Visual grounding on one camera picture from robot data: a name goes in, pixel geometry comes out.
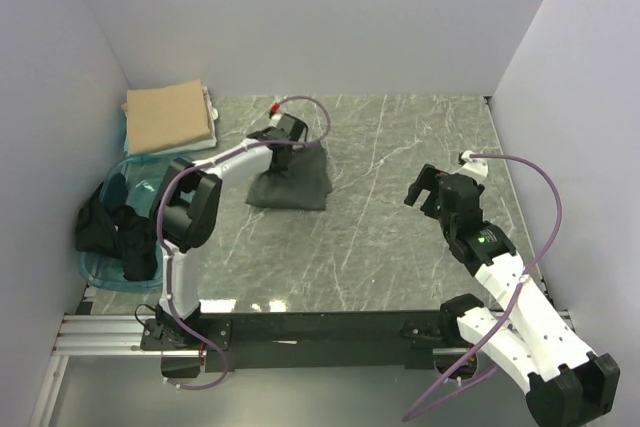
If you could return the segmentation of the dark grey t-shirt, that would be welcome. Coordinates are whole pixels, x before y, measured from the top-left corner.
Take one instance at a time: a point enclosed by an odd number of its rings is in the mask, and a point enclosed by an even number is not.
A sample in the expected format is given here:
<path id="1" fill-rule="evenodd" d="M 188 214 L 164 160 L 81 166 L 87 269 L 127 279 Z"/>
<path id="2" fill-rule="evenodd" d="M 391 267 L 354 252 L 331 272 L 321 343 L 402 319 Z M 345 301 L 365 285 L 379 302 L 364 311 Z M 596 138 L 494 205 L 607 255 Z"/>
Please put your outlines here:
<path id="1" fill-rule="evenodd" d="M 326 149 L 313 144 L 294 151 L 284 167 L 259 174 L 245 202 L 260 209 L 325 211 L 332 190 Z"/>

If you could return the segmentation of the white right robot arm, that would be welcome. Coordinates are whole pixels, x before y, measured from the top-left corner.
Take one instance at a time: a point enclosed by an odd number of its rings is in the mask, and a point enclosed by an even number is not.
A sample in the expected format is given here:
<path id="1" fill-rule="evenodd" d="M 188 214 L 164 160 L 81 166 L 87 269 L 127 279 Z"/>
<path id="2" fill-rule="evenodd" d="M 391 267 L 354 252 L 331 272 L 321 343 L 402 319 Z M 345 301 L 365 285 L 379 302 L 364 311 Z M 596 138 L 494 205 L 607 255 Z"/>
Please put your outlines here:
<path id="1" fill-rule="evenodd" d="M 445 378 L 483 352 L 518 385 L 539 426 L 584 426 L 611 411 L 620 368 L 597 354 L 555 310 L 529 275 L 513 242 L 485 220 L 480 196 L 488 176 L 485 160 L 467 152 L 454 173 L 422 167 L 405 204 L 428 194 L 422 212 L 438 221 L 454 258 L 503 310 L 495 317 L 482 301 L 462 295 L 442 304 L 439 334 L 469 351 Z"/>

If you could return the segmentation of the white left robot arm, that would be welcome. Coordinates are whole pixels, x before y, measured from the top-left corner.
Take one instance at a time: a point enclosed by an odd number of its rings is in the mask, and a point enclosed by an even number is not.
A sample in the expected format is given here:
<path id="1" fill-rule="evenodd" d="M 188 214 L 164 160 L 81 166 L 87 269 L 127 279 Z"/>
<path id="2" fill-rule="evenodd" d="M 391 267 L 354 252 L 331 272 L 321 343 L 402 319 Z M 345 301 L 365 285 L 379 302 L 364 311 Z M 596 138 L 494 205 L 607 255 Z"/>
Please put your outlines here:
<path id="1" fill-rule="evenodd" d="M 164 336 L 176 348 L 193 346 L 200 325 L 198 263 L 188 252 L 202 247 L 216 226 L 222 194 L 257 174 L 284 167 L 303 145 L 308 126 L 286 113 L 272 113 L 267 128 L 238 145 L 193 162 L 178 158 L 167 169 L 153 205 L 163 256 L 161 311 L 172 315 Z"/>

